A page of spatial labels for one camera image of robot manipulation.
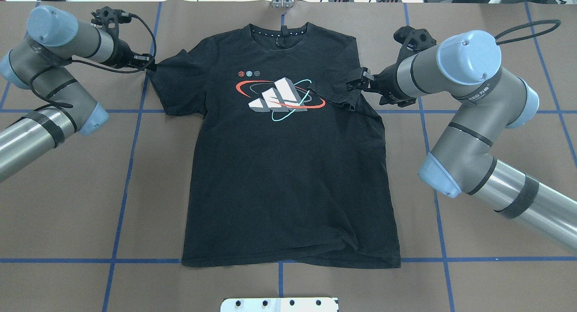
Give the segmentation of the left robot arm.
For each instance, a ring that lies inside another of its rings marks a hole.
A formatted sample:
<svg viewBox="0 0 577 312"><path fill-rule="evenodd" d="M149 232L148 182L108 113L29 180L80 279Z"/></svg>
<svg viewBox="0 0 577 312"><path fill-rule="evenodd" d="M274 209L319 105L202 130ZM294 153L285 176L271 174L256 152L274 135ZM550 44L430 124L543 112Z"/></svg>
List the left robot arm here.
<svg viewBox="0 0 577 312"><path fill-rule="evenodd" d="M139 54L119 37L121 24L139 16L103 7L87 23L64 10L41 5L27 19L27 35L1 60L1 74L45 104L9 125L0 138L0 178L13 176L75 133L87 136L109 121L109 113L66 69L85 64L113 73L155 70L156 37L150 53Z"/></svg>

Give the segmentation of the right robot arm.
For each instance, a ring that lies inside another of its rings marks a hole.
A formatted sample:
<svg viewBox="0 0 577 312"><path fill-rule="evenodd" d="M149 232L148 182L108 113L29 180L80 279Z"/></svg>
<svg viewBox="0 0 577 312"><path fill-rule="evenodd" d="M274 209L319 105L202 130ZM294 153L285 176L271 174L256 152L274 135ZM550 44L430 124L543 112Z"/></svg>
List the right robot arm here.
<svg viewBox="0 0 577 312"><path fill-rule="evenodd" d="M437 43L427 30L404 26L394 38L401 45L395 64L378 74L352 70L346 85L380 94L381 105L406 107L439 92L460 102L420 179L447 197L467 193L575 254L576 202L490 154L503 130L527 123L540 102L525 80L502 66L495 37L472 30Z"/></svg>

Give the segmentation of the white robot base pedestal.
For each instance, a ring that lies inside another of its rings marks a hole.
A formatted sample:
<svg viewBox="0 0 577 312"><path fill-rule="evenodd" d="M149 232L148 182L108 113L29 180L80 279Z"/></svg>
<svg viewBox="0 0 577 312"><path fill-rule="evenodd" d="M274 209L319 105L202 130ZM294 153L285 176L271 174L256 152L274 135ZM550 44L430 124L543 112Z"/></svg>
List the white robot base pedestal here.
<svg viewBox="0 0 577 312"><path fill-rule="evenodd" d="M338 312L338 298L229 298L223 300L221 312Z"/></svg>

